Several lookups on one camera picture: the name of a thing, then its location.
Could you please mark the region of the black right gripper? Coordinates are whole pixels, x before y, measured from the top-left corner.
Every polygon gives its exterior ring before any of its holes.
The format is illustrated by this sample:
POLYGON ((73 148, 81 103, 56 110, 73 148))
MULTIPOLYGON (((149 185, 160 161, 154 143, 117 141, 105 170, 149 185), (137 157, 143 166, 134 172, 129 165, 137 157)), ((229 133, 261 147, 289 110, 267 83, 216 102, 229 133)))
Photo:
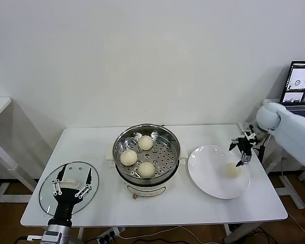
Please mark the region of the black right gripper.
POLYGON ((238 137, 232 139, 231 144, 229 145, 229 150, 233 150, 238 146, 239 151, 241 152, 241 158, 236 164, 236 167, 243 166, 248 164, 252 158, 252 148, 256 144, 256 139, 248 139, 247 137, 238 137))

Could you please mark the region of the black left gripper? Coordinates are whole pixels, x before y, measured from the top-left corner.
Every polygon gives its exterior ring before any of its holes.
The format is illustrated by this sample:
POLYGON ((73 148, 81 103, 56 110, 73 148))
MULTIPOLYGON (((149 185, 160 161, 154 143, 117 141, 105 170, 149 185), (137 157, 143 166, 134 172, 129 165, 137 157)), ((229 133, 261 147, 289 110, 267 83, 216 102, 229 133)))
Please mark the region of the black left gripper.
POLYGON ((53 185, 53 196, 57 201, 57 207, 52 219, 51 224, 72 224, 72 212, 76 204, 82 201, 92 190, 92 168, 89 169, 85 186, 80 190, 71 188, 61 188, 60 183, 62 182, 66 165, 58 172, 56 179, 52 181, 53 185))

